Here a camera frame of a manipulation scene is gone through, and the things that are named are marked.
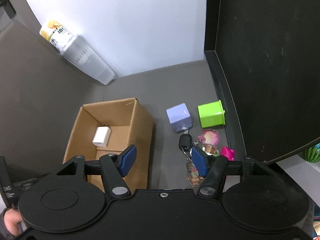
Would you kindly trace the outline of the person's left hand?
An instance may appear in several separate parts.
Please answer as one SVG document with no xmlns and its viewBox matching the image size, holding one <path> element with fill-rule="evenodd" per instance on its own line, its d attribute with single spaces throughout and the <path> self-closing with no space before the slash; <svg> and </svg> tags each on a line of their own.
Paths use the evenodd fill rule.
<svg viewBox="0 0 320 240">
<path fill-rule="evenodd" d="M 1 239 L 15 239 L 23 233 L 22 216 L 16 209 L 5 209 L 1 213 Z"/>
</svg>

